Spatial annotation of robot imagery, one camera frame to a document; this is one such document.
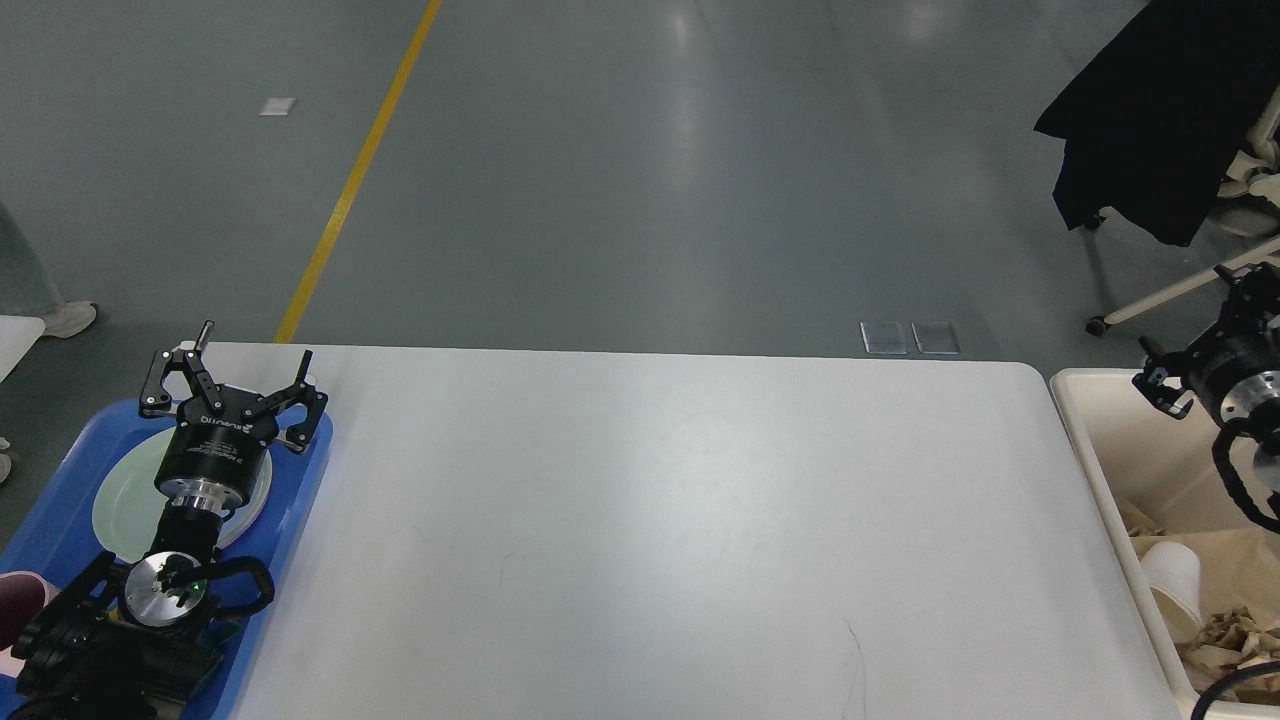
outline pink object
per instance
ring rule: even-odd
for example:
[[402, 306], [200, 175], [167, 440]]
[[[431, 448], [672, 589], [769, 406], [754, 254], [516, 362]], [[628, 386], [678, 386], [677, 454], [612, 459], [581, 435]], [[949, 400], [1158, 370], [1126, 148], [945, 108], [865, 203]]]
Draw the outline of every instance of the pink object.
[[17, 678], [24, 661], [9, 651], [22, 629], [58, 594], [58, 588], [27, 570], [0, 574], [0, 675]]

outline yellow floor line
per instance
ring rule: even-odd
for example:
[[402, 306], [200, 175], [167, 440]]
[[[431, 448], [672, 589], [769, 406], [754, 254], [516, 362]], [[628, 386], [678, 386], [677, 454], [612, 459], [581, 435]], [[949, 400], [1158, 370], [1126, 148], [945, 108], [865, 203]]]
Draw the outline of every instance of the yellow floor line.
[[311, 254], [311, 261], [307, 263], [307, 269], [302, 273], [302, 281], [298, 282], [298, 288], [293, 291], [293, 300], [289, 301], [289, 307], [284, 311], [284, 319], [280, 320], [280, 327], [275, 331], [274, 342], [292, 342], [293, 333], [298, 331], [302, 314], [306, 313], [307, 304], [311, 302], [311, 295], [315, 293], [316, 283], [320, 282], [320, 274], [324, 273], [324, 266], [329, 263], [329, 254], [333, 252], [333, 246], [338, 243], [338, 234], [342, 233], [342, 225], [347, 223], [347, 214], [351, 213], [351, 205], [356, 201], [360, 184], [365, 182], [365, 173], [369, 172], [369, 165], [374, 161], [374, 155], [378, 152], [378, 143], [383, 141], [387, 124], [390, 123], [392, 114], [396, 111], [396, 104], [399, 102], [401, 92], [404, 91], [404, 83], [408, 82], [408, 73], [413, 70], [413, 63], [417, 61], [419, 51], [422, 50], [426, 33], [431, 31], [435, 14], [440, 10], [440, 1], [431, 0], [426, 6], [426, 12], [422, 13], [422, 19], [417, 23], [413, 40], [408, 44], [404, 58], [401, 59], [401, 67], [396, 70], [396, 78], [392, 81], [390, 88], [387, 90], [383, 106], [378, 109], [374, 126], [369, 128], [369, 136], [365, 137], [365, 145], [360, 149], [356, 165], [351, 168], [351, 174], [347, 176], [347, 184], [343, 186], [342, 195], [338, 196], [338, 204], [333, 206], [333, 214], [329, 215], [329, 224], [325, 225], [324, 233], [320, 236], [320, 242], [316, 245], [315, 252]]

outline white plastic box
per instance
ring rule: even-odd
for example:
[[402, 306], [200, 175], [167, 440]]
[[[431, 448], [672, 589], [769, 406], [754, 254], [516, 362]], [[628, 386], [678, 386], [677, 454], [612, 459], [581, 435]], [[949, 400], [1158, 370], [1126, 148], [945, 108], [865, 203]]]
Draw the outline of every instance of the white plastic box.
[[[1132, 501], [1171, 534], [1247, 528], [1251, 523], [1228, 497], [1213, 468], [1213, 420], [1198, 402], [1184, 420], [1165, 416], [1133, 387], [1134, 374], [1137, 370], [1062, 370], [1050, 387], [1169, 687], [1183, 714], [1190, 716], [1199, 696], [1156, 609], [1112, 493]], [[1231, 454], [1247, 484], [1252, 454], [1253, 443], [1247, 441], [1236, 442]], [[1208, 716], [1280, 719], [1280, 707], [1219, 701]]]

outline person's leg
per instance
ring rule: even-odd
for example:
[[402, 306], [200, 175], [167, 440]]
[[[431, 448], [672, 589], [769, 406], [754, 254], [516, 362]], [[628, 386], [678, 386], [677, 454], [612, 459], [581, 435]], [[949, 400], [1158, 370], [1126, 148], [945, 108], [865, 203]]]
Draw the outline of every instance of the person's leg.
[[0, 202], [0, 315], [45, 320], [45, 336], [70, 337], [97, 318], [92, 302], [64, 302], [27, 236]]
[[45, 264], [0, 202], [0, 315], [44, 315], [61, 302]]

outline white paper cup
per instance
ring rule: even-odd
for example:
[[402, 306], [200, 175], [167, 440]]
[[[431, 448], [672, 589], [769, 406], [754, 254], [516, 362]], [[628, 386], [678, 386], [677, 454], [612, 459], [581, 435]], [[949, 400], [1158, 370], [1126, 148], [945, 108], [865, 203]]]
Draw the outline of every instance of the white paper cup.
[[58, 594], [58, 588], [36, 573], [0, 574], [0, 675], [17, 678], [24, 660], [9, 653], [27, 623]]
[[1169, 637], [1181, 644], [1196, 639], [1204, 625], [1199, 614], [1199, 557], [1176, 542], [1151, 546], [1142, 559], [1151, 594], [1165, 618]]

